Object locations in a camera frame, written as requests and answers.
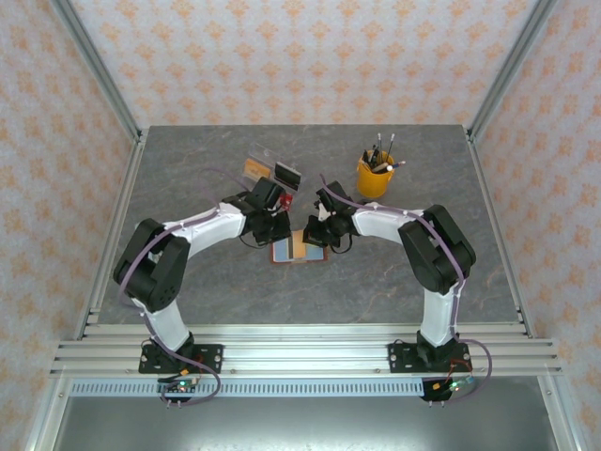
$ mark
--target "gray marble tabletop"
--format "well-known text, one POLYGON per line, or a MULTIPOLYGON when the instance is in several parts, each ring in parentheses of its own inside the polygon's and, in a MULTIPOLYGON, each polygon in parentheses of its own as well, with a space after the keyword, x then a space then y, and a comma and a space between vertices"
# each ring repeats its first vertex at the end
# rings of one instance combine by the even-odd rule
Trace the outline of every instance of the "gray marble tabletop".
MULTIPOLYGON (((292 229, 303 229, 315 213, 319 173, 327 181, 340 181, 353 199, 362 198, 355 186, 357 161, 378 132, 385 142, 394 132, 393 156, 407 161, 378 202, 406 209, 445 206, 476 252, 459 321, 515 321, 515 304, 460 126, 152 127, 117 255, 140 221, 183 219, 211 207, 205 196, 221 199, 239 192, 230 179, 201 170, 219 167, 239 176, 249 152, 263 148, 303 174, 291 211, 292 229)), ((402 247, 389 241, 358 238, 349 253, 330 254, 325 262, 274 265, 269 249, 229 240, 189 261, 177 301, 189 324, 415 323, 422 319, 424 292, 402 247)), ((139 322, 135 312, 116 301, 112 281, 100 322, 139 322)))

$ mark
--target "wire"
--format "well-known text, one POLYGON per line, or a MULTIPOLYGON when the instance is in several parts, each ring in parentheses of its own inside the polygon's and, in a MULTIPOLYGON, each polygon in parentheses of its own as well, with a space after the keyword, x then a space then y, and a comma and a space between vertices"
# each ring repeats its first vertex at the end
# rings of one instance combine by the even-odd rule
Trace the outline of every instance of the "wire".
POLYGON ((456 364, 461 364, 461 365, 465 366, 470 371, 470 374, 473 375, 473 368, 471 367, 470 362, 467 362, 465 360, 456 360, 456 359, 451 359, 449 362, 451 364, 451 369, 449 370, 449 374, 447 374, 447 379, 444 380, 444 383, 447 383, 449 381, 449 379, 451 378, 451 375, 455 372, 456 364))
MULTIPOLYGON (((142 251, 140 252, 140 254, 138 254, 138 256, 133 260, 133 262, 131 263, 131 266, 128 268, 127 272, 125 273, 125 276, 123 277, 123 280, 121 281, 121 284, 119 285, 119 291, 117 293, 118 299, 122 299, 125 296, 125 288, 128 285, 128 283, 130 282, 131 276, 133 275, 133 272, 137 269, 137 267, 140 265, 140 262, 146 258, 146 255, 148 254, 148 252, 150 252, 150 250, 157 244, 159 243, 163 238, 165 238, 166 236, 168 236, 169 234, 178 231, 182 228, 185 227, 190 227, 190 226, 198 226, 199 224, 203 224, 206 221, 210 221, 211 219, 217 217, 217 215, 219 214, 219 208, 215 208, 214 211, 212 211, 208 216, 204 216, 202 218, 197 218, 197 219, 193 219, 187 223, 180 223, 178 225, 173 225, 171 227, 166 228, 163 232, 161 232, 159 235, 157 235, 155 238, 153 238, 145 247, 144 249, 142 249, 142 251)), ((138 310, 140 311, 140 316, 144 319, 144 323, 146 324, 146 327, 148 328, 148 331, 150 332, 150 336, 152 338, 152 340, 157 343, 163 351, 165 351, 167 354, 169 354, 170 356, 174 357, 175 359, 178 359, 181 362, 184 362, 185 364, 188 365, 192 365, 192 366, 196 366, 198 369, 207 371, 208 373, 210 373, 214 378, 215 381, 217 382, 217 387, 215 388, 215 390, 210 393, 209 395, 205 396, 205 397, 200 397, 197 399, 191 399, 189 401, 186 402, 179 402, 178 405, 180 407, 182 406, 192 406, 195 404, 200 404, 201 402, 206 402, 209 401, 210 399, 213 399, 214 397, 217 396, 217 394, 219 393, 219 391, 222 388, 222 382, 221 379, 219 377, 219 375, 209 366, 206 366, 204 364, 201 364, 199 362, 196 362, 194 360, 188 359, 182 355, 177 354, 176 352, 170 350, 169 348, 167 348, 167 346, 162 342, 162 340, 158 337, 157 332, 155 331, 154 327, 152 327, 152 324, 150 323, 150 320, 148 319, 148 316, 146 314, 146 311, 143 308, 138 308, 138 310)), ((164 396, 164 391, 161 395, 161 401, 164 402, 165 404, 169 405, 171 403, 170 400, 166 399, 164 396)))
POLYGON ((249 244, 248 242, 243 240, 241 235, 238 238, 240 239, 240 241, 242 241, 242 244, 244 244, 245 246, 251 247, 253 249, 265 249, 267 247, 266 244, 263 246, 253 246, 252 244, 249 244))
POLYGON ((408 216, 409 218, 417 220, 420 224, 422 224, 422 226, 425 227, 425 229, 430 233, 430 235, 432 235, 432 237, 434 238, 436 243, 440 246, 440 249, 442 249, 442 252, 444 252, 445 256, 447 256, 447 258, 449 259, 451 265, 453 266, 453 269, 455 270, 455 272, 457 274, 457 279, 458 279, 457 283, 455 284, 455 289, 453 291, 453 309, 452 309, 452 314, 451 314, 451 323, 449 324, 451 334, 453 335, 453 338, 458 343, 472 343, 472 344, 477 345, 480 348, 482 348, 485 352, 486 359, 488 361, 488 370, 486 372, 486 376, 485 376, 485 379, 483 380, 483 382, 480 385, 478 385, 478 387, 476 387, 475 390, 473 390, 472 392, 469 392, 464 397, 460 397, 457 399, 450 399, 446 403, 449 404, 451 402, 461 401, 463 399, 471 397, 472 395, 475 395, 480 390, 482 390, 482 388, 490 380, 490 376, 492 374, 492 356, 490 355, 490 351, 488 350, 488 348, 480 341, 474 340, 471 338, 460 339, 459 335, 457 335, 455 325, 456 325, 456 321, 457 321, 457 314, 459 311, 459 297, 461 295, 461 290, 463 289, 463 286, 465 285, 466 279, 463 275, 463 272, 461 271, 461 268, 459 267, 459 264, 457 263, 457 260, 453 256, 453 253, 451 252, 451 250, 449 249, 447 244, 444 242, 442 237, 439 235, 439 233, 422 216, 420 216, 419 214, 416 214, 412 211, 396 209, 393 207, 386 207, 383 205, 380 205, 377 207, 371 206, 371 205, 362 205, 362 204, 352 202, 348 199, 345 199, 344 197, 336 194, 330 188, 328 188, 328 184, 326 183, 326 178, 323 176, 323 174, 319 174, 319 177, 321 178, 321 183, 323 185, 323 189, 325 190, 325 192, 328 193, 330 196, 332 196, 334 199, 339 200, 340 202, 343 202, 343 203, 349 205, 350 207, 354 207, 356 209, 373 210, 373 211, 377 211, 377 210, 393 211, 393 212, 397 212, 397 213, 400 212, 404 216, 408 216))
POLYGON ((334 249, 334 247, 330 244, 330 249, 332 252, 334 252, 335 254, 346 254, 348 251, 350 251, 350 249, 353 247, 353 236, 352 235, 348 235, 348 248, 345 249, 344 251, 338 252, 334 249))

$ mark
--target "wall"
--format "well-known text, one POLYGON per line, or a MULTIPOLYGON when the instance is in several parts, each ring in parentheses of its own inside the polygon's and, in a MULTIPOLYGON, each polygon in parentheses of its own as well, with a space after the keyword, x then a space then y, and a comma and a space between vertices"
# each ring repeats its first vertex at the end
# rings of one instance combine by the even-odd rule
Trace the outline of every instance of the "wall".
POLYGON ((130 140, 48 0, 0 3, 0 449, 82 311, 130 140))
POLYGON ((601 443, 601 8, 559 0, 478 143, 536 332, 601 443))
POLYGON ((535 0, 75 0, 141 127, 470 124, 535 0))

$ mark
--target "purple cable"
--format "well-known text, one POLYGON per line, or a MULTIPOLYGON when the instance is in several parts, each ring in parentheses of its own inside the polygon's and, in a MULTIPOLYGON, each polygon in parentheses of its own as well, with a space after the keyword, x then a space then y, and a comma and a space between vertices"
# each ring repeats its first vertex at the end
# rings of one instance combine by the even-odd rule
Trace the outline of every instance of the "purple cable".
MULTIPOLYGON (((199 224, 203 224, 204 222, 209 221, 209 220, 213 219, 214 217, 216 217, 217 214, 219 214, 219 211, 217 209, 215 209, 215 211, 212 212, 209 216, 198 218, 198 219, 189 221, 187 223, 173 225, 173 226, 165 229, 163 232, 161 232, 159 235, 157 235, 154 239, 152 239, 145 246, 145 248, 142 249, 142 252, 140 252, 140 254, 138 254, 138 256, 134 259, 134 261, 131 263, 131 266, 128 268, 127 272, 125 273, 125 277, 123 277, 123 280, 121 281, 121 284, 119 285, 119 292, 117 293, 118 298, 121 299, 121 297, 125 295, 125 287, 130 282, 131 275, 133 274, 135 269, 138 267, 140 262, 144 258, 146 258, 146 255, 148 254, 148 252, 150 252, 150 249, 152 249, 159 241, 161 241, 163 238, 165 238, 170 233, 180 230, 181 228, 197 226, 199 224)), ((181 406, 190 406, 190 405, 194 405, 194 404, 200 404, 201 402, 209 401, 209 400, 213 399, 215 396, 217 396, 217 394, 219 393, 219 391, 222 388, 222 382, 221 382, 221 379, 219 378, 219 375, 215 371, 213 371, 211 368, 209 368, 208 366, 203 365, 199 362, 195 362, 194 360, 190 360, 186 357, 183 357, 183 356, 177 354, 176 352, 173 352, 169 348, 167 348, 166 345, 157 336, 156 331, 154 330, 154 328, 152 327, 152 324, 150 324, 150 321, 148 320, 148 318, 146 316, 146 312, 141 308, 139 310, 140 310, 140 315, 144 318, 146 327, 148 328, 148 330, 150 331, 150 334, 152 335, 152 339, 162 348, 162 350, 164 350, 167 354, 171 355, 172 357, 180 360, 181 362, 184 362, 189 365, 194 365, 194 366, 198 367, 199 369, 203 369, 203 370, 207 371, 215 378, 215 381, 217 381, 217 387, 211 394, 209 394, 205 397, 190 400, 185 403, 179 402, 178 405, 181 407, 181 406)), ((161 394, 161 401, 166 402, 167 405, 169 405, 169 402, 164 396, 164 391, 167 390, 170 386, 173 386, 173 385, 168 385, 167 387, 165 387, 165 389, 163 390, 163 392, 161 394)))
MULTIPOLYGON (((200 173, 203 172, 217 172, 219 174, 222 174, 230 179, 232 179, 233 181, 235 181, 244 191, 250 191, 250 189, 244 185, 244 183, 242 183, 240 180, 236 179, 235 177, 233 177, 230 173, 228 173, 227 171, 223 171, 222 169, 218 169, 215 167, 205 167, 203 169, 200 170, 200 173)), ((121 281, 121 284, 119 285, 119 291, 117 293, 117 298, 119 299, 119 301, 123 304, 126 305, 127 307, 133 307, 136 308, 140 311, 140 315, 144 318, 144 323, 146 324, 146 327, 148 328, 148 331, 150 332, 150 335, 152 336, 152 339, 162 348, 163 351, 165 351, 167 354, 169 354, 170 356, 180 360, 181 362, 184 362, 188 365, 193 365, 196 366, 197 368, 199 368, 200 370, 205 370, 208 373, 210 373, 214 378, 215 381, 217 382, 217 387, 215 388, 215 390, 205 396, 205 397, 200 397, 198 399, 193 399, 190 401, 187 401, 185 403, 181 403, 178 402, 178 406, 192 406, 195 404, 200 404, 201 402, 207 402, 211 399, 213 399, 214 397, 217 396, 217 394, 219 393, 219 391, 222 388, 222 381, 219 377, 219 375, 217 374, 217 372, 215 372, 212 368, 201 364, 200 362, 196 362, 194 360, 188 359, 186 357, 183 357, 179 354, 177 354, 176 352, 170 350, 169 348, 167 348, 167 346, 162 342, 162 340, 158 337, 155 329, 152 327, 152 324, 150 323, 150 321, 148 320, 148 317, 146 316, 146 312, 144 311, 144 309, 139 308, 137 305, 131 305, 129 303, 125 303, 123 300, 125 298, 125 288, 128 285, 128 283, 130 282, 131 276, 133 275, 133 273, 135 272, 136 268, 140 265, 140 262, 146 258, 146 255, 148 254, 148 252, 150 252, 150 250, 157 244, 159 243, 163 238, 165 238, 166 236, 170 235, 171 233, 180 230, 182 228, 185 227, 190 227, 190 226, 198 226, 199 224, 203 224, 206 221, 209 221, 213 218, 215 218, 218 214, 219 214, 219 204, 213 200, 213 204, 215 204, 215 210, 209 215, 209 216, 205 216, 202 218, 198 218, 192 221, 189 221, 187 223, 181 223, 178 225, 173 225, 169 228, 166 228, 163 232, 161 232, 159 235, 157 235, 154 239, 152 239, 145 247, 144 249, 142 249, 142 251, 140 252, 140 254, 138 254, 136 256, 136 258, 133 260, 133 262, 131 263, 131 266, 128 268, 127 272, 125 273, 125 276, 123 277, 123 280, 121 281)), ((167 386, 164 387, 164 389, 162 390, 161 393, 161 400, 163 402, 165 402, 167 404, 167 406, 169 406, 169 404, 171 403, 170 400, 167 400, 165 397, 165 391, 168 390, 170 387, 175 386, 174 384, 169 384, 167 386)))
MULTIPOLYGON (((217 167, 204 167, 202 169, 200 169, 200 171, 198 171, 200 174, 202 174, 203 172, 216 172, 217 174, 221 174, 223 176, 228 177, 229 179, 231 179, 232 181, 236 182, 244 191, 251 191, 244 183, 242 183, 240 180, 238 180, 236 177, 234 177, 231 173, 229 173, 228 171, 219 169, 217 167)), ((207 200, 209 200, 214 206, 215 208, 218 208, 219 206, 219 202, 217 202, 217 200, 215 200, 215 198, 213 198, 212 196, 209 196, 206 192, 203 193, 203 197, 207 200)), ((131 309, 135 309, 135 310, 140 310, 140 307, 138 307, 135 304, 129 303, 126 301, 126 297, 123 296, 124 293, 124 287, 126 287, 127 285, 123 285, 123 283, 121 284, 121 287, 119 288, 119 293, 117 294, 117 299, 119 301, 119 303, 121 305, 123 305, 124 307, 128 307, 131 309)))
POLYGON ((349 205, 350 207, 354 207, 356 209, 363 209, 363 210, 373 210, 373 211, 378 211, 378 210, 382 210, 382 211, 393 211, 393 212, 400 212, 401 214, 408 216, 409 218, 413 218, 416 219, 417 221, 420 222, 420 224, 422 224, 422 226, 424 226, 428 232, 430 232, 430 234, 432 235, 432 237, 434 237, 434 240, 437 242, 437 244, 440 246, 440 248, 442 249, 442 252, 444 252, 444 254, 447 256, 447 258, 449 258, 449 261, 451 262, 451 265, 453 265, 453 268, 455 269, 455 272, 457 273, 457 278, 458 278, 458 282, 455 286, 455 289, 453 291, 453 309, 451 312, 451 324, 449 324, 449 327, 451 329, 451 334, 453 335, 453 338, 459 342, 459 343, 473 343, 474 345, 479 346, 480 348, 482 348, 486 354, 486 359, 488 361, 488 370, 486 372, 486 376, 485 379, 482 381, 482 383, 476 387, 475 390, 473 390, 472 392, 469 392, 467 395, 457 398, 457 399, 450 399, 449 401, 446 401, 447 404, 451 404, 451 403, 456 403, 459 402, 467 397, 471 397, 472 395, 475 395, 476 393, 478 393, 480 390, 482 390, 482 388, 488 383, 488 381, 490 380, 490 376, 492 374, 492 356, 490 355, 490 351, 488 350, 488 348, 484 345, 484 343, 481 343, 478 340, 474 340, 472 338, 466 338, 466 339, 460 339, 459 336, 457 335, 457 332, 455 330, 455 324, 457 321, 457 314, 459 312, 459 293, 461 292, 461 289, 463 288, 464 284, 465 284, 465 277, 463 276, 463 272, 461 271, 461 268, 459 267, 459 264, 457 263, 457 260, 455 259, 455 257, 453 257, 453 253, 451 252, 451 250, 449 249, 449 247, 446 245, 446 243, 444 242, 444 240, 442 239, 442 237, 439 235, 439 233, 434 229, 433 226, 430 225, 430 223, 428 223, 422 216, 420 216, 419 214, 415 214, 412 211, 409 210, 402 210, 402 209, 396 209, 393 207, 386 207, 386 206, 378 206, 378 207, 372 207, 372 206, 368 206, 368 205, 362 205, 362 204, 358 204, 356 202, 352 202, 348 199, 344 199, 342 196, 336 194, 335 192, 333 192, 330 188, 328 188, 328 184, 326 183, 326 178, 323 177, 322 174, 319 174, 319 176, 321 177, 321 182, 323 185, 323 189, 326 191, 326 193, 328 193, 329 195, 331 195, 334 199, 339 200, 340 202, 343 202, 347 205, 349 205))
MULTIPOLYGON (((152 327, 152 324, 148 320, 148 317, 144 313, 140 313, 140 315, 144 316, 144 323, 147 326, 148 330, 150 331, 151 338, 162 348, 162 350, 164 350, 170 356, 180 360, 181 362, 184 362, 188 365, 196 366, 200 370, 207 371, 207 373, 210 373, 215 378, 215 381, 217 382, 217 387, 215 387, 215 390, 213 390, 212 393, 210 393, 209 395, 206 395, 205 397, 199 397, 197 399, 191 399, 184 403, 179 402, 178 406, 179 407, 193 406, 193 405, 200 404, 203 402, 211 401, 214 397, 216 397, 217 394, 219 393, 219 391, 222 389, 222 380, 219 377, 219 375, 217 374, 217 372, 215 370, 213 370, 213 368, 211 368, 210 366, 206 366, 204 364, 201 364, 200 362, 196 362, 195 360, 191 360, 187 357, 179 355, 176 352, 167 348, 167 346, 162 342, 162 340, 159 338, 156 331, 152 327)), ((165 392, 169 388, 174 387, 177 384, 178 384, 177 381, 172 382, 172 383, 166 385, 165 387, 163 387, 163 389, 161 391, 161 401, 164 402, 165 404, 167 404, 167 406, 169 406, 171 401, 165 397, 165 392)))

